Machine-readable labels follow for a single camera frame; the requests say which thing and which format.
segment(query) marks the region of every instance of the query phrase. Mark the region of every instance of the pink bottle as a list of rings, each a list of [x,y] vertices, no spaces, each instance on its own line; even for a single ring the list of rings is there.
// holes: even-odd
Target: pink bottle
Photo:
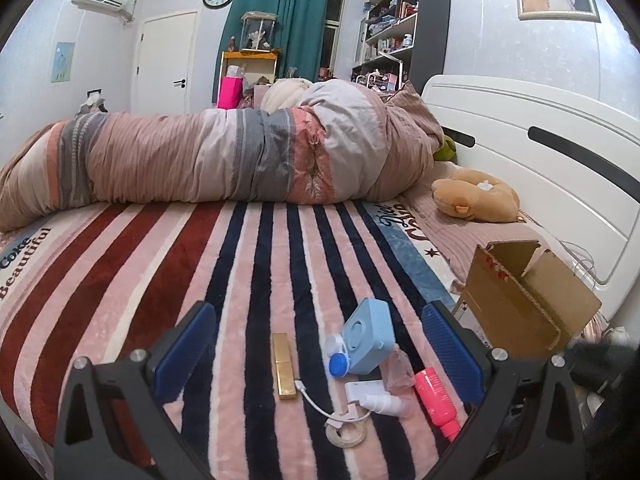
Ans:
[[[427,409],[433,423],[444,436],[453,441],[460,432],[456,407],[433,368],[427,368],[415,375],[415,389],[422,404]]]
[[[240,99],[242,99],[242,78],[225,75],[220,84],[218,108],[232,110],[238,106]]]

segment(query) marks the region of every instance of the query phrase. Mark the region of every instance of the green curtain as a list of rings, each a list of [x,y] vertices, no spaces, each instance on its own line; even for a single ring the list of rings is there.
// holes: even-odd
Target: green curtain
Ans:
[[[236,45],[239,46],[242,34],[241,18],[249,10],[278,15],[273,47],[281,48],[282,53],[278,57],[276,76],[286,76],[288,67],[295,66],[298,68],[296,77],[316,81],[320,69],[326,3],[327,0],[233,0],[218,49],[213,102],[218,97],[221,54],[226,50],[232,36],[236,37]]]

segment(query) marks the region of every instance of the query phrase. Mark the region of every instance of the metal screw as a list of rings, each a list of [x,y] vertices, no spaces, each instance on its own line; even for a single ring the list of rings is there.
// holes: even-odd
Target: metal screw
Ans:
[[[509,357],[509,353],[504,348],[494,348],[491,350],[491,357],[496,361],[506,361]]]
[[[86,368],[86,366],[89,364],[89,359],[86,357],[79,357],[78,359],[75,360],[74,362],[74,368],[76,370],[82,370],[83,368]]]
[[[129,355],[129,359],[131,359],[135,363],[141,363],[142,361],[145,360],[145,358],[146,358],[146,351],[143,350],[142,348],[136,348]]]
[[[561,355],[554,355],[551,358],[551,364],[556,368],[562,368],[564,366],[564,357]]]

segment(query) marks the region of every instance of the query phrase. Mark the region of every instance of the cardboard box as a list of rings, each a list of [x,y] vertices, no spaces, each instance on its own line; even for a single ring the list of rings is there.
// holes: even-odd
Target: cardboard box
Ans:
[[[478,246],[456,311],[466,303],[491,346],[547,358],[579,334],[601,302],[551,250],[531,263],[537,240]]]

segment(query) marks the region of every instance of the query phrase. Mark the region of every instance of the pillow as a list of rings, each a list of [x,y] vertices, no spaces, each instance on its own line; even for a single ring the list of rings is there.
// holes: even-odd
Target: pillow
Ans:
[[[307,79],[278,79],[262,98],[260,110],[273,114],[281,108],[298,106],[302,94],[313,83]]]

